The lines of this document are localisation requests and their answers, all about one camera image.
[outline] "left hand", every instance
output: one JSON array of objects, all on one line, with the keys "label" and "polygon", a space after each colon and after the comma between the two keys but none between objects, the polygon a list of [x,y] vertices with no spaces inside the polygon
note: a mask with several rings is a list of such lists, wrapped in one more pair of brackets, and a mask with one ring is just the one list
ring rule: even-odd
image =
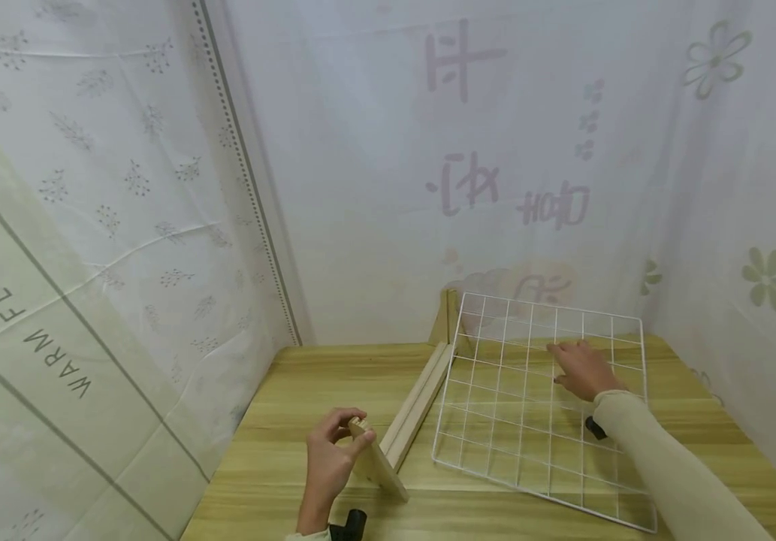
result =
[{"label": "left hand", "polygon": [[327,529],[331,506],[346,488],[355,461],[372,442],[376,433],[367,431],[345,448],[336,443],[352,435],[349,420],[364,419],[358,408],[335,408],[306,437],[306,488],[297,517],[297,532],[310,535]]}]

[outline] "wooden frame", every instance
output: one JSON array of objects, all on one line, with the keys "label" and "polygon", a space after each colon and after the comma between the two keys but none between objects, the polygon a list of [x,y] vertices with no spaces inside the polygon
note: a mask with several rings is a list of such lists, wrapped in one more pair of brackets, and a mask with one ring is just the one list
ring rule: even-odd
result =
[{"label": "wooden frame", "polygon": [[[472,352],[469,338],[460,320],[460,295],[457,294],[457,290],[442,290],[439,297],[439,312],[436,314],[428,343],[435,346],[433,354],[424,365],[418,381],[415,382],[415,386],[412,387],[394,421],[381,438],[381,442],[377,445],[378,449],[375,449],[373,456],[365,460],[360,467],[355,467],[355,470],[371,482],[393,492],[403,501],[409,500],[409,494],[397,476],[397,472],[403,466],[415,435],[418,429],[421,429],[421,423],[430,406],[433,405],[441,384],[445,381],[454,355],[468,355]],[[364,432],[366,428],[361,429],[361,426],[369,425],[366,425],[366,421],[360,420],[349,423],[353,437]]]},{"label": "wooden frame", "polygon": [[[352,420],[349,421],[349,431],[352,432],[352,438],[359,438],[369,429],[370,423],[363,419],[352,417]],[[409,501],[409,492],[406,491],[399,475],[390,466],[388,459],[377,443],[374,442],[368,446],[358,456],[358,460],[355,462],[355,472],[381,486],[390,494],[399,497],[400,500]]]}]

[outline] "wire mesh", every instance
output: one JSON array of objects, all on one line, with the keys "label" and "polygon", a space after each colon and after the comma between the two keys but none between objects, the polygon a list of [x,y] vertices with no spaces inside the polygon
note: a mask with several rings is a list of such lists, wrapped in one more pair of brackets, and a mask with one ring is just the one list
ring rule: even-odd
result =
[{"label": "wire mesh", "polygon": [[463,294],[442,390],[433,460],[638,530],[657,513],[632,461],[584,420],[593,405],[554,383],[554,341],[601,349],[648,400],[643,322],[610,313]]}]

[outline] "black plastic part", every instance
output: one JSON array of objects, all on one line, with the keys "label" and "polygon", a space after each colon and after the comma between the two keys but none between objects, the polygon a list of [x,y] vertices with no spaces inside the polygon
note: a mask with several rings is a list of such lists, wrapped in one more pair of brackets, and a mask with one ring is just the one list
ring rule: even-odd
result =
[{"label": "black plastic part", "polygon": [[586,418],[586,428],[589,429],[589,432],[592,433],[595,439],[603,440],[606,438],[606,432],[604,432],[604,428],[601,428],[598,423],[595,422],[592,416],[588,416]]},{"label": "black plastic part", "polygon": [[346,517],[346,525],[330,525],[332,541],[361,541],[364,539],[364,525],[367,523],[367,514],[360,509],[349,510]]}]

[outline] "fabric curtain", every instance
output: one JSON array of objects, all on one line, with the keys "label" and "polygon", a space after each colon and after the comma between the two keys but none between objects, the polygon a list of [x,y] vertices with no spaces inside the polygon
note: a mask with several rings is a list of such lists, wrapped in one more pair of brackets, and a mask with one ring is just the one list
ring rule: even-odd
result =
[{"label": "fabric curtain", "polygon": [[642,316],[776,466],[776,2],[226,8],[317,342]]},{"label": "fabric curtain", "polygon": [[0,539],[177,539],[296,341],[189,2],[0,2]]}]

